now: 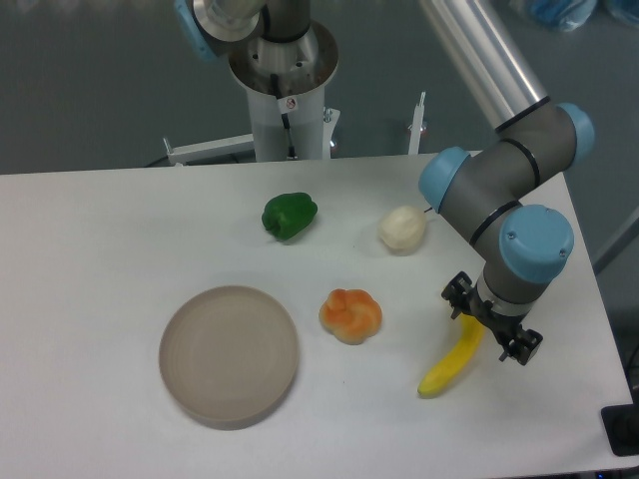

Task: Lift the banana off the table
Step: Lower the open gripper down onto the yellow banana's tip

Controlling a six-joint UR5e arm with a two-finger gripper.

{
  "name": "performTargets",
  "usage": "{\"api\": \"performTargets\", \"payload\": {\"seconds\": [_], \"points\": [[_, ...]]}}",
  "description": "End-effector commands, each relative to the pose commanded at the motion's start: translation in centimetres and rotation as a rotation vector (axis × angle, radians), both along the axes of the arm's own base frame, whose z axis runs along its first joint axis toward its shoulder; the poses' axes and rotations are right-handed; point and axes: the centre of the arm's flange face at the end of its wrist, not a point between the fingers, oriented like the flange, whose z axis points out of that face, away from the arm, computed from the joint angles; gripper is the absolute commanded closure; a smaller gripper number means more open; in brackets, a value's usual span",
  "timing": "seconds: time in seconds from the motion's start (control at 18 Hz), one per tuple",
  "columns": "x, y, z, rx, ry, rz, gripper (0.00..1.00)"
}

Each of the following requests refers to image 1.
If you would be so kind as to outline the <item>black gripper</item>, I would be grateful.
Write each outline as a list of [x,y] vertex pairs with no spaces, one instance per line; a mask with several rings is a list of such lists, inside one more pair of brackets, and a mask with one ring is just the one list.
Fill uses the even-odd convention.
[[539,349],[543,336],[533,330],[524,329],[520,323],[531,310],[531,303],[512,303],[500,298],[485,281],[475,286],[464,271],[460,271],[443,289],[441,297],[451,308],[451,319],[461,314],[475,317],[490,329],[498,342],[502,353],[499,360],[506,358],[526,365]]

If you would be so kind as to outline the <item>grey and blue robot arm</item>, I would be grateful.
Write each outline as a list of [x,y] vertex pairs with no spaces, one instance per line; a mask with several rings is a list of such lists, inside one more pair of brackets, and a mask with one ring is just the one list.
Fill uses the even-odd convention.
[[[261,104],[251,112],[260,161],[328,153],[320,95],[338,59],[331,33],[307,1],[178,1],[177,17],[199,55],[227,56],[235,79]],[[490,329],[505,357],[527,363],[541,335],[522,320],[562,272],[574,245],[568,220],[522,199],[584,159],[589,117],[550,101],[486,1],[425,1],[422,9],[498,135],[479,154],[449,148],[424,168],[428,204],[484,259],[478,279],[458,274],[443,290],[455,313]]]

